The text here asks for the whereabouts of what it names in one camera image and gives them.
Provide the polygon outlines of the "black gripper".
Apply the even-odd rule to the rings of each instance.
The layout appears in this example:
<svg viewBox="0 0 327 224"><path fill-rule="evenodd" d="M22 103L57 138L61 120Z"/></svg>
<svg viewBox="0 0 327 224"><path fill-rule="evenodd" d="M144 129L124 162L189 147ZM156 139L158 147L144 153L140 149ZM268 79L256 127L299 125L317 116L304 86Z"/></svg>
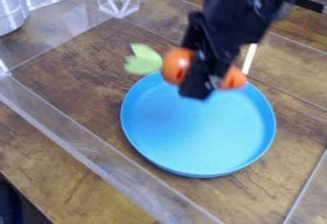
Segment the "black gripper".
<svg viewBox="0 0 327 224"><path fill-rule="evenodd" d="M193 51L178 95L205 100L223 78L240 47L257 43L271 25L283 18L283 3L292 0L204 0L203 10L188 16L181 46Z"/></svg>

